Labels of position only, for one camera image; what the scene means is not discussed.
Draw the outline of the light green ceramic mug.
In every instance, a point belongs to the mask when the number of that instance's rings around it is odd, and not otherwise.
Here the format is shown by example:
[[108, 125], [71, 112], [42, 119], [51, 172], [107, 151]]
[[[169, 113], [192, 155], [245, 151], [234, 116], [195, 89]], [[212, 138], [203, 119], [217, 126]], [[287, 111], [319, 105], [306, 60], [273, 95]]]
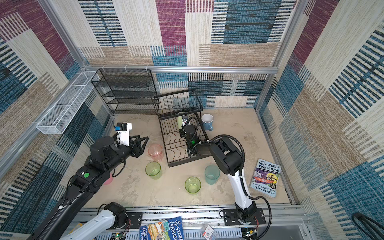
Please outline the light green ceramic mug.
[[182, 116], [178, 116], [177, 117], [177, 124], [178, 124], [178, 129], [180, 130], [180, 129], [182, 129], [183, 127], [182, 127]]

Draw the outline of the clear pink plastic cup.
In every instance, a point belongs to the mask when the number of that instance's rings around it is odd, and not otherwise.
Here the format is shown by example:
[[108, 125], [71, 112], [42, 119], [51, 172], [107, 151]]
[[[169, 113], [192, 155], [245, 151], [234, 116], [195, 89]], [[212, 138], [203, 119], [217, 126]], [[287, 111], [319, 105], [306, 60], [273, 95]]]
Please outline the clear pink plastic cup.
[[148, 153], [154, 161], [161, 161], [164, 156], [163, 147], [159, 144], [152, 144], [148, 149]]

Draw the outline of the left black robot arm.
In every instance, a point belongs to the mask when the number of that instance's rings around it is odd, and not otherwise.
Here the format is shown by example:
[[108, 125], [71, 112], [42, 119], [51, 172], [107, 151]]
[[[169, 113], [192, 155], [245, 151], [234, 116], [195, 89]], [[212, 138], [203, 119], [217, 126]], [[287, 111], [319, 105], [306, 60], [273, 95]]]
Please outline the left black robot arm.
[[145, 150], [149, 137], [129, 137], [126, 145], [119, 143], [118, 134], [101, 137], [91, 145], [91, 155], [68, 182], [55, 208], [29, 236], [30, 240], [58, 240], [83, 206], [110, 178], [110, 173], [129, 157], [138, 158]]

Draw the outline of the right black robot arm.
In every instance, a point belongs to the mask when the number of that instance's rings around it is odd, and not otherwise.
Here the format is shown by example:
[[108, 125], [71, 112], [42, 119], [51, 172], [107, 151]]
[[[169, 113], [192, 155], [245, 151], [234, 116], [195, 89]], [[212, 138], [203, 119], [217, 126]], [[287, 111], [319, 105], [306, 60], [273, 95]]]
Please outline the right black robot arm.
[[257, 215], [256, 200], [262, 199], [267, 204], [269, 219], [264, 231], [259, 234], [256, 231], [248, 232], [244, 239], [259, 240], [266, 235], [272, 223], [272, 209], [268, 200], [263, 196], [252, 197], [244, 181], [245, 150], [241, 143], [233, 136], [218, 135], [210, 140], [200, 140], [197, 137], [198, 127], [191, 124], [191, 120], [197, 121], [196, 117], [188, 118], [186, 115], [181, 118], [180, 132], [187, 141], [188, 156], [198, 155], [200, 147], [207, 147], [211, 156], [214, 158], [219, 170], [227, 175], [230, 180], [232, 190], [235, 194], [235, 206], [238, 221], [242, 225], [249, 225], [252, 221], [261, 224]]

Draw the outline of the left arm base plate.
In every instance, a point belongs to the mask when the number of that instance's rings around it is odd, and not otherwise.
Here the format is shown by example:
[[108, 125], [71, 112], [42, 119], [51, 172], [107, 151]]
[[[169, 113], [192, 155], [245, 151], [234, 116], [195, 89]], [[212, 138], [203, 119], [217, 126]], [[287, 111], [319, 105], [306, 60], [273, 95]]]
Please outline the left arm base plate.
[[115, 216], [115, 221], [108, 231], [117, 230], [123, 231], [127, 229], [139, 229], [142, 223], [142, 212], [125, 212]]

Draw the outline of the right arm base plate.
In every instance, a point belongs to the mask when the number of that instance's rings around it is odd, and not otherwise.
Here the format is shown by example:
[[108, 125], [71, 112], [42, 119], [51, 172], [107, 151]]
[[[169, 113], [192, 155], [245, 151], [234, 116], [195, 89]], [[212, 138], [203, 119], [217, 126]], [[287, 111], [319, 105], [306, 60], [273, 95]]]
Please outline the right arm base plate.
[[235, 225], [265, 225], [267, 223], [263, 209], [257, 208], [256, 213], [250, 222], [243, 223], [240, 221], [236, 209], [223, 209], [220, 210], [219, 215], [224, 219], [225, 226]]

